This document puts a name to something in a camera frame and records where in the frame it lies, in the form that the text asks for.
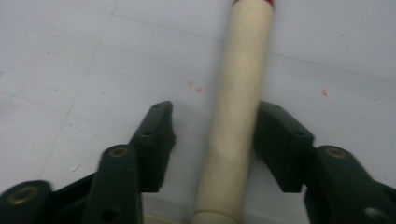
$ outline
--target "red tip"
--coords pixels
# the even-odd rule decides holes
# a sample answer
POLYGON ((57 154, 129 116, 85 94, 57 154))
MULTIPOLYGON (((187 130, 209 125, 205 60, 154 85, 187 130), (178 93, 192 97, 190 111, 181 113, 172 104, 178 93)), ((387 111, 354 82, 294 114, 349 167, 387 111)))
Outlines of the red tip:
POLYGON ((268 2, 272 7, 274 6, 274 0, 264 0, 265 2, 268 2))

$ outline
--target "white floor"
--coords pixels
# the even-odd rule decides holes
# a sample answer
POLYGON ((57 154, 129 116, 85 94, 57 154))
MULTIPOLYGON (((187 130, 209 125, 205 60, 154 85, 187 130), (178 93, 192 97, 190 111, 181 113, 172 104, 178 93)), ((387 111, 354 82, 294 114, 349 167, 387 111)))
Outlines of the white floor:
MULTIPOLYGON (((59 189, 174 103, 177 145, 147 212, 188 222, 233 0, 0 1, 0 191, 59 189)), ((396 2, 278 0, 262 99, 396 187, 396 2)), ((245 223, 308 223, 252 157, 245 223)))

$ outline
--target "red stain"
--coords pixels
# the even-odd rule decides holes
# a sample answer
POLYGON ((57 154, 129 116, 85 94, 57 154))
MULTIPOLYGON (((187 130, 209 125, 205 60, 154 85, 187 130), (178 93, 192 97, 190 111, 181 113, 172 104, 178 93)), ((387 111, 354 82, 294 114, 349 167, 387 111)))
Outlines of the red stain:
POLYGON ((322 96, 325 96, 325 97, 328 96, 327 91, 325 89, 322 90, 322 96))
POLYGON ((190 88, 194 88, 194 82, 193 82, 193 81, 189 81, 189 83, 187 83, 187 85, 188 85, 190 88))

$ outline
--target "brass screw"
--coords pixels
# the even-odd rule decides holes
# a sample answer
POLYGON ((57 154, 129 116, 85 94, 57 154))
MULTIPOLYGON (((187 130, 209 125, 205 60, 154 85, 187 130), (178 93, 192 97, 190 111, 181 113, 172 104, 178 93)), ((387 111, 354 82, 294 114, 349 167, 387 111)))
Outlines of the brass screw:
POLYGON ((118 147, 114 148, 109 152, 109 155, 113 158, 123 157, 128 154, 128 148, 125 147, 118 147))
POLYGON ((345 159, 347 157, 347 154, 345 153, 345 151, 340 150, 338 148, 333 148, 333 147, 326 148, 325 152, 328 155, 330 155, 336 159, 340 159, 340 160, 345 159))
POLYGON ((12 205, 22 204, 33 199, 38 193, 38 188, 28 186, 9 195, 7 202, 12 205))

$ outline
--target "cylindrical object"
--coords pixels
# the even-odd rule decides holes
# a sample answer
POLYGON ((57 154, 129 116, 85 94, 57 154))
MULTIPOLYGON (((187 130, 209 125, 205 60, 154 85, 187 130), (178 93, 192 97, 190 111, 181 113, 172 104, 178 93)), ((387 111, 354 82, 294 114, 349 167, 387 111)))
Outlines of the cylindrical object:
POLYGON ((192 224, 241 220, 272 14, 271 1, 240 0, 233 5, 192 224))

